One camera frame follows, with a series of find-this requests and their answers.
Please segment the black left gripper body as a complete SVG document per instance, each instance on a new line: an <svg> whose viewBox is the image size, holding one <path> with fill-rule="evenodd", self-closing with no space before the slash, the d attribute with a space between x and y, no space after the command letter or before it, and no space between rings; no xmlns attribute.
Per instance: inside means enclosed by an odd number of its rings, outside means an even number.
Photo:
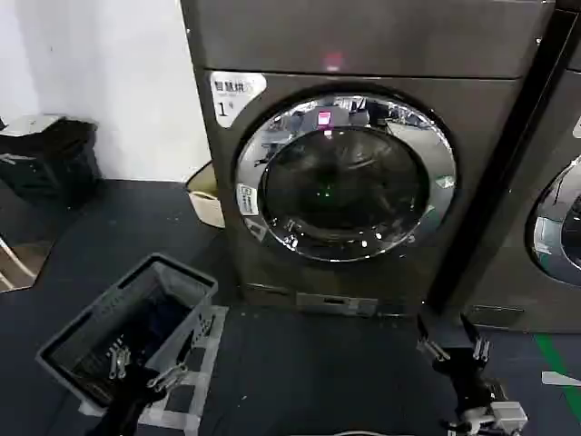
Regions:
<svg viewBox="0 0 581 436"><path fill-rule="evenodd" d="M159 375L154 369L130 364L112 403L89 436L134 435L144 409L161 400L166 390L156 391L148 382Z"/></svg>

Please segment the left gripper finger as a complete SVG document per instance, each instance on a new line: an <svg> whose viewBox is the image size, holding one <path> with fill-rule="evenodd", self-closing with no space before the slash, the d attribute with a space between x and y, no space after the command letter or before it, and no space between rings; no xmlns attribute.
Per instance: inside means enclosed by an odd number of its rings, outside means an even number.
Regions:
<svg viewBox="0 0 581 436"><path fill-rule="evenodd" d="M177 353L175 364L147 382L147 388L154 391L170 391L188 374L187 360L192 350L209 336L214 317L203 318L199 328L191 330Z"/></svg>
<svg viewBox="0 0 581 436"><path fill-rule="evenodd" d="M122 380L126 377L127 366L131 361L131 350L124 343L123 338L117 338L109 348L110 358L109 379Z"/></svg>

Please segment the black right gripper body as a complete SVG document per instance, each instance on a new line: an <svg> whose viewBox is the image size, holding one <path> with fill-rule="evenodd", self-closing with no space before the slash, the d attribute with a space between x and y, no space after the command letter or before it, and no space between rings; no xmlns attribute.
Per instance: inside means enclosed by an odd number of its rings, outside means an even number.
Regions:
<svg viewBox="0 0 581 436"><path fill-rule="evenodd" d="M445 352L448 357L433 361L433 369L450 379L457 396L456 411L487 407L492 396L482 379L486 364L475 359L468 347L446 348Z"/></svg>

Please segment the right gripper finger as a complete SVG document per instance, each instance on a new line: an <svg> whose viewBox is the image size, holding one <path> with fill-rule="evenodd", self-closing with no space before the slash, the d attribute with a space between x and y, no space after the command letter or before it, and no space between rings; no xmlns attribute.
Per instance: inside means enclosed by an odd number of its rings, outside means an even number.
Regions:
<svg viewBox="0 0 581 436"><path fill-rule="evenodd" d="M461 320L468 339L472 344L473 359L482 364L486 364L489 358L490 341L480 334L477 327L464 313L459 315L459 319Z"/></svg>
<svg viewBox="0 0 581 436"><path fill-rule="evenodd" d="M417 316L417 327L419 330L419 349L428 352L436 362L449 361L450 355L429 338L428 329L420 315Z"/></svg>

